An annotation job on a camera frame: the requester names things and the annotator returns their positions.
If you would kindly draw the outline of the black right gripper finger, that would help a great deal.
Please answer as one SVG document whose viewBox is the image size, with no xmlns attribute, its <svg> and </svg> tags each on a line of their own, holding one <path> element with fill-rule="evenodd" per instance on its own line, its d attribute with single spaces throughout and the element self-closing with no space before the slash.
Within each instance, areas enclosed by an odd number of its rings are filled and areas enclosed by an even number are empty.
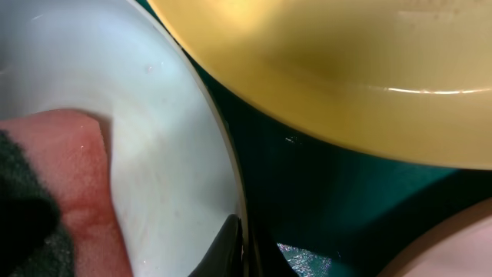
<svg viewBox="0 0 492 277">
<path fill-rule="evenodd" d="M 231 214 L 189 277 L 242 277 L 242 252 L 241 220 Z"/>
</svg>

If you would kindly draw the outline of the light blue plate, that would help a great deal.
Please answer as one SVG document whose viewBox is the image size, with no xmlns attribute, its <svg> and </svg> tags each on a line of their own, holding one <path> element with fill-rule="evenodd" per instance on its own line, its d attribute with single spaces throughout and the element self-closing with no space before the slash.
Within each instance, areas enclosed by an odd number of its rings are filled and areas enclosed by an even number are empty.
<svg viewBox="0 0 492 277">
<path fill-rule="evenodd" d="M 1 116 L 74 108 L 101 120 L 136 276 L 187 276 L 244 214 L 221 116 L 162 25 L 129 0 L 1 3 Z"/>
</svg>

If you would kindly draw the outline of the pink green sponge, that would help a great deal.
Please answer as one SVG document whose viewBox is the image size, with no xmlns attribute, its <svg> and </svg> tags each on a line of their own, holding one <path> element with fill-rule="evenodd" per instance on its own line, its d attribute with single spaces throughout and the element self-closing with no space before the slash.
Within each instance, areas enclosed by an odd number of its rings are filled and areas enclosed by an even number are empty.
<svg viewBox="0 0 492 277">
<path fill-rule="evenodd" d="M 132 274 L 91 116 L 61 109 L 2 121 L 1 274 Z"/>
</svg>

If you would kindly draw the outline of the yellow-green plate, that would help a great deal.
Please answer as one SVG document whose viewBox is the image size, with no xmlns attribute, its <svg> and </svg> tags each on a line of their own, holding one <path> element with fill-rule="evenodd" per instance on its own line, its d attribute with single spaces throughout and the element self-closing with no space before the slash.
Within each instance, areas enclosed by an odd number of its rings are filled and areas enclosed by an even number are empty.
<svg viewBox="0 0 492 277">
<path fill-rule="evenodd" d="M 153 0 L 248 104 L 372 155 L 491 167 L 490 0 Z"/>
</svg>

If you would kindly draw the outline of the teal plastic tray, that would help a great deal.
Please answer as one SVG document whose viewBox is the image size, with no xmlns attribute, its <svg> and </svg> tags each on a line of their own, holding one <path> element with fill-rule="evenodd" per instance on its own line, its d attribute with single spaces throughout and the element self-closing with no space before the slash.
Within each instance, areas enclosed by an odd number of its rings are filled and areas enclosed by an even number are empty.
<svg viewBox="0 0 492 277">
<path fill-rule="evenodd" d="M 304 273 L 376 276 L 422 233 L 491 195 L 491 167 L 426 165 L 320 140 L 248 104 L 184 52 L 228 124 L 251 220 L 309 250 Z"/>
</svg>

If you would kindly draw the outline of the white plate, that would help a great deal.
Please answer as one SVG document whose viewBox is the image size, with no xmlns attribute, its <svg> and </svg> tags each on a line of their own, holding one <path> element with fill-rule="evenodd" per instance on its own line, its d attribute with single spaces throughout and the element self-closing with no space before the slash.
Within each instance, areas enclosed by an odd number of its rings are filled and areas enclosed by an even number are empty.
<svg viewBox="0 0 492 277">
<path fill-rule="evenodd" d="M 491 200 L 453 215 L 401 251 L 380 277 L 491 277 Z"/>
</svg>

